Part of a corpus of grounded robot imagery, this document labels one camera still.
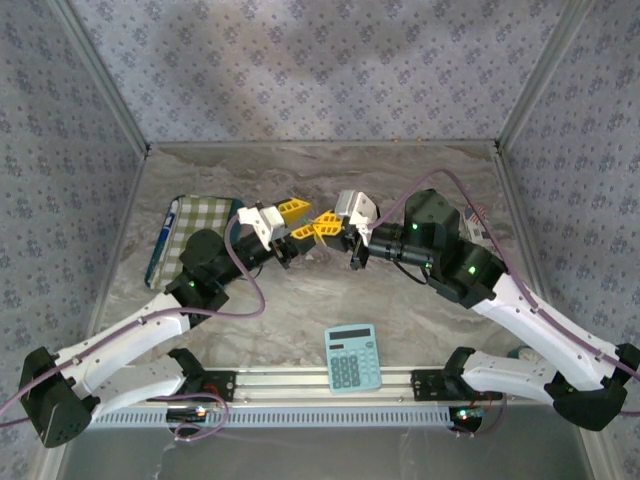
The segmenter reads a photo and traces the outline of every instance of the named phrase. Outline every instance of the patterned wallpaper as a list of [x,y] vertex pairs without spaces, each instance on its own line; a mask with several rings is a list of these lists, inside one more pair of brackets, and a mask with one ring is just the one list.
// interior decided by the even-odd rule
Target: patterned wallpaper
[[148,141],[496,138],[565,0],[72,0]]
[[[594,333],[635,345],[639,131],[640,4],[597,1],[509,153],[554,298]],[[640,384],[630,390],[640,407]],[[640,420],[612,431],[640,478]]]
[[[83,336],[137,159],[45,2],[5,0],[0,18],[4,402],[25,355]],[[0,479],[26,478],[36,441],[0,430]]]

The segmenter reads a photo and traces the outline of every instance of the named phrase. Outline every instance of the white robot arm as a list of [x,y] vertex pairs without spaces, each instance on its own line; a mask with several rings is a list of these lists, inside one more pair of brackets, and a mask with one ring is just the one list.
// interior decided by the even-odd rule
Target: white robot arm
[[[173,350],[150,364],[127,365],[217,311],[228,299],[225,285],[271,258],[286,268],[292,258],[315,245],[314,235],[319,233],[327,246],[352,252],[354,270],[364,268],[370,256],[419,267],[425,285],[498,322],[543,357],[534,363],[460,347],[439,373],[454,396],[475,398],[481,392],[500,392],[531,398],[553,405],[565,419],[591,430],[604,428],[620,412],[627,393],[624,384],[631,374],[636,375],[640,350],[629,344],[615,346],[589,334],[535,295],[524,298],[498,257],[460,238],[459,212],[434,190],[407,198],[404,224],[382,222],[370,198],[346,191],[330,215],[331,228],[317,225],[317,229],[303,227],[287,234],[285,227],[301,214],[302,204],[304,213],[308,204],[296,199],[281,202],[278,208],[260,205],[240,212],[241,223],[252,225],[254,232],[233,247],[235,259],[216,233],[197,232],[180,257],[183,272],[165,293],[56,356],[44,348],[27,356],[20,386],[28,393],[20,402],[44,445],[66,443],[100,415],[138,401],[202,392],[207,372],[185,349]],[[549,323],[543,312],[557,325]],[[34,379],[54,371],[57,373],[45,381],[30,386]],[[228,374],[224,384],[233,386],[235,374]],[[420,372],[415,371],[416,400],[421,399],[419,378]]]
[[[622,408],[623,385],[640,364],[640,350],[601,340],[528,289],[524,294],[498,257],[459,236],[459,212],[435,190],[413,193],[404,207],[403,224],[384,223],[362,192],[342,192],[335,209],[341,238],[327,245],[351,251],[355,270],[369,257],[419,267],[425,285],[499,323],[543,357],[534,363],[460,347],[443,371],[448,386],[531,398],[576,425],[604,428]],[[418,399],[421,377],[412,378]]]

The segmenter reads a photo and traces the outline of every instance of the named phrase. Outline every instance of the marble surface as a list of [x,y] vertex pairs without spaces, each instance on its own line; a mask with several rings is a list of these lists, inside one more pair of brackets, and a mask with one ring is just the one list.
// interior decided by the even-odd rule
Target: marble surface
[[[522,265],[486,147],[154,149],[101,326],[124,318],[155,295],[144,285],[143,276],[166,208],[179,194],[238,197],[247,204],[296,196],[312,202],[312,213],[319,214],[335,206],[341,190],[351,188],[367,192],[384,212],[416,176],[445,165],[486,207],[500,240]],[[446,177],[434,177],[428,185],[464,208],[464,199]],[[319,366],[325,364],[324,330],[350,323],[376,326],[382,365],[438,365],[461,345],[504,354],[520,344],[499,325],[413,283],[390,263],[371,259],[366,270],[354,272],[349,258],[318,246],[288,270],[272,262],[258,279],[267,300],[262,317],[211,318],[151,355],[182,346],[209,367]],[[246,282],[234,282],[228,293],[231,300],[224,311],[252,311],[257,304]]]

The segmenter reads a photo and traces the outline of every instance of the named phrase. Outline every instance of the purple cable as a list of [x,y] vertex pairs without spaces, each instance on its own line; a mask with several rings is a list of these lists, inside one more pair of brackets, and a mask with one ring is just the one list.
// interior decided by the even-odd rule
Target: purple cable
[[[175,431],[173,432],[174,434],[174,438],[176,441],[179,442],[195,442],[198,440],[202,440],[203,438],[209,437],[211,435],[215,435],[216,433],[218,433],[220,430],[222,430],[222,428],[225,426],[225,424],[229,421],[229,405],[227,405],[227,402],[224,401],[224,399],[219,396],[216,395],[215,393],[183,393],[183,394],[179,394],[179,395],[167,395],[167,396],[163,396],[163,397],[155,397],[154,400],[160,400],[162,402],[171,402],[171,401],[180,401],[180,400],[190,400],[192,398],[210,398],[212,400],[215,400],[216,402],[220,403],[222,405],[222,407],[224,408],[224,417],[222,418],[222,420],[220,421],[220,423],[218,425],[216,425],[213,428],[203,428],[200,425],[197,425],[195,423],[189,423],[189,422],[185,422],[185,423],[181,423],[180,425],[178,425],[175,429]],[[200,430],[202,431],[202,433],[197,434],[197,435],[191,435],[189,437],[182,437],[179,435],[180,430],[185,429],[185,428],[195,428],[196,430]]]
[[[231,229],[233,228],[233,226],[237,222],[238,222],[238,216],[237,215],[234,215],[231,218],[231,220],[229,220],[229,223],[227,224],[227,227],[225,228],[225,231],[224,231],[224,246],[225,246],[225,248],[227,250],[227,254],[231,258],[233,263],[236,265],[236,267],[238,267],[238,270],[240,270],[240,272],[245,276],[245,278],[247,279],[249,284],[256,291],[256,294],[258,296],[258,301],[260,302],[260,306],[258,307],[258,309],[255,312],[252,312],[252,313],[221,313],[221,312],[216,312],[214,310],[204,310],[202,308],[189,308],[189,307],[177,307],[177,308],[167,308],[165,310],[159,310],[157,312],[152,312],[152,313],[150,313],[148,315],[145,315],[145,316],[141,317],[140,319],[136,319],[136,320],[132,321],[131,323],[128,323],[128,324],[120,327],[118,330],[110,333],[109,335],[107,335],[103,339],[97,341],[95,344],[93,344],[90,347],[88,347],[86,350],[83,350],[82,352],[80,352],[78,355],[75,356],[75,359],[81,361],[83,358],[87,357],[88,355],[91,355],[93,352],[95,352],[99,348],[104,347],[108,343],[112,342],[114,339],[120,337],[121,335],[124,335],[129,330],[137,327],[138,325],[142,325],[142,324],[144,324],[144,323],[146,323],[146,322],[148,322],[150,320],[153,320],[153,319],[155,319],[157,317],[162,317],[164,315],[172,315],[174,313],[192,313],[192,314],[196,314],[196,315],[209,315],[209,316],[217,316],[217,317],[224,317],[224,318],[255,318],[255,317],[260,316],[264,312],[265,307],[266,307],[266,303],[265,303],[265,300],[264,300],[264,295],[262,294],[262,290],[260,290],[260,287],[258,286],[256,281],[253,279],[251,274],[249,273],[249,270],[247,270],[247,268],[244,266],[244,264],[240,261],[240,259],[238,258],[238,255],[236,255],[236,252],[233,250],[233,245],[231,244]],[[17,403],[23,395],[26,395],[33,388],[37,387],[42,382],[48,380],[49,378],[53,377],[54,375],[60,373],[62,370],[64,370],[65,368],[71,366],[72,364],[73,364],[73,359],[69,359],[66,362],[61,363],[60,365],[56,366],[55,368],[52,368],[51,370],[48,370],[47,372],[43,373],[39,377],[36,377],[33,380],[31,380],[29,383],[27,383],[24,387],[22,387],[20,390],[18,390],[18,392],[15,395],[13,395],[11,398],[9,398],[9,400],[4,405],[2,405],[2,407],[0,407],[0,418],[2,418],[6,414],[7,410],[9,410],[9,408],[11,408],[15,403]],[[25,417],[25,418],[20,418],[18,420],[13,420],[11,422],[0,423],[0,428],[11,427],[13,425],[17,425],[17,424],[24,423],[24,422],[27,422],[27,421],[29,421],[29,419],[27,417]]]
[[498,429],[498,427],[502,425],[502,422],[504,422],[504,419],[506,416],[507,416],[507,394],[503,393],[502,401],[500,402],[500,413],[498,414],[498,418],[496,418],[496,421],[493,422],[489,428],[485,428],[484,430],[481,430],[479,432],[472,432],[470,430],[467,430],[464,427],[456,427],[457,430],[453,430],[453,432],[456,434],[464,433],[468,438],[488,435],[490,433],[495,432]]
[[[511,275],[511,278],[513,278],[513,281],[517,285],[518,290],[520,290],[520,292],[522,293],[522,296],[524,298],[526,298],[526,300],[529,303],[529,305],[531,306],[531,308],[533,308],[533,310],[537,311],[537,313],[540,314],[540,316],[549,325],[551,325],[557,331],[562,333],[565,337],[567,337],[569,340],[571,340],[575,344],[577,344],[580,347],[584,348],[585,350],[587,350],[592,355],[596,355],[598,357],[601,356],[607,363],[609,363],[609,364],[613,365],[614,367],[619,368],[620,370],[628,373],[634,379],[640,380],[640,373],[636,372],[635,370],[633,370],[632,368],[628,367],[624,363],[616,360],[615,358],[613,358],[613,357],[611,357],[609,355],[603,354],[599,349],[597,349],[593,345],[589,344],[588,342],[582,340],[580,337],[575,335],[573,332],[571,332],[570,330],[565,328],[562,324],[560,324],[555,318],[553,318],[543,308],[538,309],[538,307],[539,307],[538,302],[535,301],[535,299],[531,295],[531,292],[529,292],[529,289],[527,288],[526,284],[524,283],[524,281],[522,280],[522,278],[518,274],[518,270],[516,269],[516,266],[513,263],[513,261],[511,260],[511,258],[506,254],[506,252],[500,246],[500,243],[498,242],[498,239],[497,239],[496,235],[493,233],[493,229],[491,228],[491,225],[489,225],[489,222],[487,222],[487,220],[484,218],[484,215],[482,215],[482,213],[480,212],[480,210],[479,210],[478,206],[476,205],[475,201],[473,200],[473,198],[471,198],[471,195],[469,194],[469,192],[467,191],[465,186],[462,184],[460,179],[451,170],[448,170],[446,168],[436,168],[436,169],[428,171],[424,175],[421,175],[415,182],[413,182],[411,184],[411,186],[407,190],[405,190],[405,192],[400,196],[400,198],[398,198],[398,200],[396,200],[396,202],[393,204],[393,206],[391,207],[391,209],[387,213],[385,213],[377,221],[375,221],[374,223],[369,225],[369,230],[373,230],[374,228],[380,226],[383,222],[387,221],[387,219],[396,210],[398,210],[398,208],[400,208],[402,205],[404,205],[404,203],[409,198],[409,196],[414,191],[416,191],[418,189],[418,187],[420,187],[420,185],[427,178],[429,178],[430,176],[432,176],[432,175],[434,175],[436,173],[444,173],[445,175],[447,175],[453,181],[453,183],[456,184],[456,186],[458,187],[458,190],[460,190],[460,193],[462,193],[462,195],[464,196],[465,200],[471,206],[471,208],[473,209],[473,212],[476,214],[476,216],[480,220],[480,223],[482,224],[484,229],[489,234],[489,238],[491,238],[491,242],[496,247],[496,250],[498,250],[498,253],[500,254],[500,257],[502,257],[502,261],[507,266],[507,270],[508,270],[509,274]],[[620,412],[620,414],[621,415],[625,415],[625,416],[639,417],[640,416],[640,411],[637,411],[637,412],[622,411],[622,412]]]

